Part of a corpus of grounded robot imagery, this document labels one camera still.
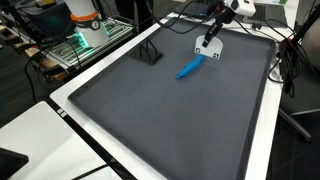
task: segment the cable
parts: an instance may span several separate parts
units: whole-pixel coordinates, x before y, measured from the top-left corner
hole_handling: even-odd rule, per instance
[[[28,79],[28,81],[29,81],[29,83],[30,83],[31,93],[32,93],[32,99],[33,99],[33,101],[34,101],[35,104],[37,103],[37,99],[36,99],[36,94],[35,94],[33,82],[32,82],[32,80],[31,80],[31,78],[30,78],[29,73],[28,73],[28,65],[29,65],[29,63],[31,62],[31,59],[32,59],[33,57],[37,56],[40,52],[41,52],[41,51],[39,51],[39,52],[35,53],[34,55],[32,55],[32,56],[28,59],[27,63],[24,65],[24,73],[26,74],[27,79]]]
[[[313,10],[313,8],[314,8],[314,5],[316,4],[316,1],[317,0],[313,0],[313,3],[312,3],[312,5],[311,5],[311,8],[310,8],[310,12],[309,12],[309,17],[311,16],[311,13],[312,13],[312,10]]]
[[[248,34],[252,35],[252,33],[249,32],[249,31],[238,21],[238,19],[234,18],[234,20],[239,24],[239,26],[240,26],[245,32],[247,32]]]
[[[172,27],[172,26],[179,20],[180,16],[183,14],[183,12],[184,12],[192,3],[197,2],[197,1],[194,1],[194,0],[193,0],[193,1],[190,1],[190,2],[182,9],[182,11],[179,13],[177,19],[175,19],[170,25],[167,25],[167,24],[161,23],[161,22],[154,16],[153,10],[152,10],[152,8],[151,8],[151,6],[150,6],[150,4],[149,4],[149,1],[148,1],[148,0],[144,0],[144,1],[145,1],[145,3],[146,3],[147,10],[148,10],[149,14],[150,14],[150,15],[152,16],[152,18],[156,21],[156,23],[159,24],[159,25],[160,25],[161,27],[163,27],[163,28],[170,28],[170,27]]]
[[[42,83],[41,79],[40,79],[40,67],[42,62],[44,61],[44,59],[46,58],[47,54],[53,49],[53,47],[59,42],[60,39],[58,39],[55,43],[52,44],[52,46],[44,53],[44,55],[41,57],[40,61],[39,61],[39,65],[37,67],[37,78],[38,81],[40,82],[40,85],[43,87],[44,90],[50,92],[47,87]]]
[[[275,29],[268,23],[268,21],[275,21],[275,22],[277,22],[277,23],[280,23],[280,24],[286,26],[287,28],[289,28],[289,29],[291,30],[291,32],[293,33],[293,35],[296,35],[296,32],[295,32],[290,26],[288,26],[287,24],[285,24],[285,23],[283,23],[283,22],[281,22],[281,21],[279,21],[279,20],[276,20],[276,19],[267,19],[267,20],[266,20],[267,25],[268,25],[270,28],[272,28],[273,30],[275,30]]]
[[[225,27],[225,29],[243,29],[243,27]],[[255,31],[255,32],[258,32],[258,33],[261,33],[267,37],[269,37],[270,39],[273,39],[276,43],[280,43],[280,41],[278,41],[276,38],[272,37],[271,35],[265,33],[265,32],[262,32],[260,30],[256,30],[256,29],[252,29],[252,28],[245,28],[247,30],[252,30],[252,31]]]
[[[20,32],[20,29],[19,29],[17,20],[16,20],[16,18],[13,18],[13,19],[14,19],[14,24],[15,24],[16,27],[17,27],[17,31],[18,31],[18,36],[19,36],[20,42],[23,44],[23,40],[22,40],[22,38],[21,38],[21,32]]]
[[[33,8],[33,7],[38,8],[37,6],[24,6],[24,7],[18,7],[16,9],[18,10],[18,9],[26,9],[26,8]]]
[[[68,40],[66,41],[67,44],[69,44],[69,46],[72,48],[74,54],[76,55],[77,57],[77,61],[78,61],[78,66],[79,66],[79,69],[80,71],[82,71],[82,67],[81,67],[81,62],[80,62],[80,59],[79,59],[79,56],[78,56],[78,53],[76,52],[76,50],[74,49],[74,47],[72,46],[72,44],[70,42],[68,42]]]

